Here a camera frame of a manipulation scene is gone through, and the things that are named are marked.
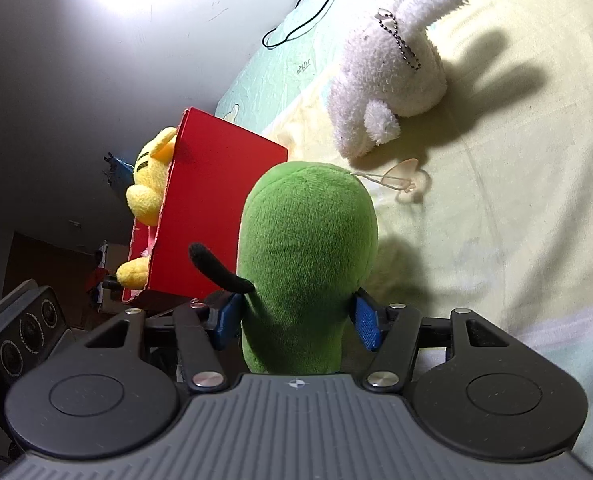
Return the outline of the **yellow baby bed sheet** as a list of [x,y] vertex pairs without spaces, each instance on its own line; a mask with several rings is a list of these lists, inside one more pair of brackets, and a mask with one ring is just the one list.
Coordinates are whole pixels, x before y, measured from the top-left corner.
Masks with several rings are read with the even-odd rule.
[[593,0],[467,0],[429,32],[447,91],[354,161],[417,159],[420,193],[370,185],[367,289],[428,315],[481,313],[573,375],[593,468]]

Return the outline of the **yellow tiger plush toy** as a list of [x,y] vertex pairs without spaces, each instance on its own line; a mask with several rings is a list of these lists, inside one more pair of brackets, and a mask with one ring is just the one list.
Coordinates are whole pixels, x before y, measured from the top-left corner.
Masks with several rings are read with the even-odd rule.
[[176,136],[176,128],[162,129],[144,144],[136,158],[134,183],[127,188],[126,200],[135,220],[147,227],[147,244],[138,257],[129,257],[116,270],[118,283],[129,289],[141,290],[147,285],[153,240],[159,225]]

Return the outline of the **white plush bunny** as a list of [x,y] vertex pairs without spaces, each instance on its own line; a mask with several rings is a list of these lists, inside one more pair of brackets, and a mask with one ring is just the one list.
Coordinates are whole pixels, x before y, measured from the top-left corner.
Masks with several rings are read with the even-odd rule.
[[334,67],[328,113],[347,159],[400,136],[401,118],[443,99],[447,79],[427,29],[467,0],[377,0],[356,18]]

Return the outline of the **green plush toy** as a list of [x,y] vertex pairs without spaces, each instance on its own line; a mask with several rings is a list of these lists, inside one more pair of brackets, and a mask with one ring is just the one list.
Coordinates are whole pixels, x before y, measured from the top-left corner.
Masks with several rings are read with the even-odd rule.
[[246,296],[242,353],[251,372],[318,375],[341,367],[347,304],[368,278],[377,245],[371,197],[351,171],[283,162],[246,197],[237,270],[199,243],[189,256],[219,288]]

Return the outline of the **red cardboard box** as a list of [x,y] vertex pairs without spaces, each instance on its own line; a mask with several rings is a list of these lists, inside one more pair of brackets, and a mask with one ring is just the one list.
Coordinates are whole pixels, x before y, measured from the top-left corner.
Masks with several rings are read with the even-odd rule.
[[[124,304],[161,310],[175,299],[216,292],[190,261],[189,247],[205,245],[226,266],[237,262],[239,226],[246,197],[257,180],[288,158],[282,145],[188,108],[177,129],[175,151],[153,240],[146,287],[123,287]],[[134,221],[129,257],[147,244],[147,227]]]

